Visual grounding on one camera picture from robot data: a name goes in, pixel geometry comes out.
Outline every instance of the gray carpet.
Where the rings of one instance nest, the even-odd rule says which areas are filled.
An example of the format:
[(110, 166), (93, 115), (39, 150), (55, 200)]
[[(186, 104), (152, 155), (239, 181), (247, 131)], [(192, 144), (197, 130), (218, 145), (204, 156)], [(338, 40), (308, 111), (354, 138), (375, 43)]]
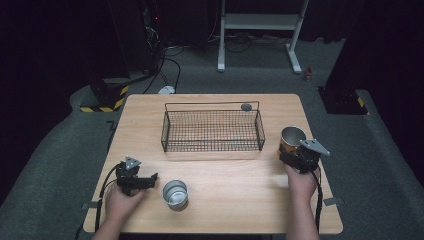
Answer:
[[(370, 115), (329, 115), (317, 87), (325, 85), (343, 42), (300, 41), (296, 53), (302, 67), (313, 69), (303, 81), (292, 72), (283, 45), (252, 46), (227, 51), (226, 71), (216, 71), (217, 51), (175, 48), (168, 58), (181, 66), (178, 93), (295, 93), (300, 96), (312, 133), (330, 151), (322, 162), (339, 206), (344, 230), (322, 239), (422, 239), (424, 190), (402, 158), (368, 92), (358, 90)], [(237, 50), (239, 45), (228, 45)], [(175, 84), (177, 66), (166, 61), (163, 73)], [(108, 82), (122, 82), (111, 79)], [(142, 93), (150, 80), (136, 83), (128, 95)], [(160, 76), (147, 92), (165, 86)], [(74, 111), (34, 151), (0, 209), (0, 239), (73, 239), (85, 218), (122, 108), (114, 113), (82, 113), (79, 104), (88, 86), (70, 99)], [(92, 235), (81, 232), (79, 239)], [(284, 239), (284, 235), (266, 236)]]

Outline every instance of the wooden table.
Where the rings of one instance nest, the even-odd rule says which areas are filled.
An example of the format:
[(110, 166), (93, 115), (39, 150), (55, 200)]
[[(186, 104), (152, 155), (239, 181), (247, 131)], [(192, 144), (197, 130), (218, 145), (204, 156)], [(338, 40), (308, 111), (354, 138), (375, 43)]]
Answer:
[[(260, 102), (266, 136), (262, 151), (163, 151), (165, 103), (245, 101)], [(278, 145), (281, 130), (289, 125), (302, 128), (307, 139), (312, 138), (300, 99), (294, 94), (131, 95), (123, 109), (93, 201), (98, 200), (107, 173), (128, 155), (142, 162), (139, 177), (150, 177), (158, 172), (159, 179), (155, 188), (148, 190), (123, 232), (285, 233), (290, 221), (290, 198), (287, 175), (278, 158)], [(319, 141), (325, 146), (325, 139)], [(183, 211), (172, 211), (162, 199), (162, 188), (172, 179), (180, 179), (188, 186), (189, 204)], [(324, 169), (322, 188), (324, 199), (331, 198)], [(317, 193), (311, 200), (313, 212), (316, 201)], [(94, 231), (95, 214), (96, 210), (90, 208), (84, 222), (85, 231)], [(337, 207), (324, 205), (320, 233), (337, 234), (342, 230)]]

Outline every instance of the stand leg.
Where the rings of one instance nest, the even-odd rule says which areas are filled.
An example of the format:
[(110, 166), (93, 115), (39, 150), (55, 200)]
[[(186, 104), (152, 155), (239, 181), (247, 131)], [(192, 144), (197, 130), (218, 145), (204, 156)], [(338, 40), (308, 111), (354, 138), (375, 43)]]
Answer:
[(308, 8), (309, 0), (305, 0), (302, 4), (302, 8), (300, 9), (299, 18), (297, 19), (296, 26), (293, 32), (293, 38), (290, 44), (286, 44), (287, 52), (289, 54), (290, 61), (293, 66), (293, 71), (296, 74), (302, 73), (302, 68), (300, 67), (299, 61), (297, 60), (296, 53), (294, 52), (294, 48), (297, 43), (297, 38), (299, 37), (300, 29), (302, 28), (303, 19), (305, 18), (305, 12)]
[(218, 72), (225, 71), (225, 0), (222, 0), (221, 30), (219, 35)]

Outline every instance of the white metal stand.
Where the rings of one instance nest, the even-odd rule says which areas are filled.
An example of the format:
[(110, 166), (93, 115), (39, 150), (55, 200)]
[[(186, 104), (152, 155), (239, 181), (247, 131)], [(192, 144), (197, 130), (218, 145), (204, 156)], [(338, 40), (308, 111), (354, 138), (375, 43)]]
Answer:
[(225, 71), (225, 29), (263, 29), (263, 30), (291, 30), (292, 41), (286, 44), (286, 49), (293, 66), (293, 71), (302, 73), (294, 48), (302, 27), (309, 0), (304, 0), (299, 14), (235, 14), (225, 13), (225, 0), (222, 0), (220, 44), (218, 52), (218, 72)]

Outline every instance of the black equipment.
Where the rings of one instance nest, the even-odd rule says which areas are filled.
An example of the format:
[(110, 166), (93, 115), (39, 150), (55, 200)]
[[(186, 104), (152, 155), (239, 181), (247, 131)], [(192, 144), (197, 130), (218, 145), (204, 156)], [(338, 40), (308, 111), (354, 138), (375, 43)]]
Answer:
[(315, 171), (321, 154), (330, 156), (330, 152), (316, 139), (300, 140), (300, 146), (296, 148), (295, 153), (287, 152), (280, 144), (280, 160), (298, 170), (299, 173)]
[[(81, 110), (117, 111), (128, 86), (158, 71), (163, 55), (156, 1), (67, 0), (68, 43), (91, 92)], [(105, 79), (124, 78), (122, 83)]]
[(130, 196), (132, 190), (154, 188), (158, 173), (153, 174), (150, 178), (138, 178), (137, 173), (140, 169), (141, 162), (125, 157), (125, 162), (117, 165), (115, 174), (118, 186), (122, 188), (124, 194)]

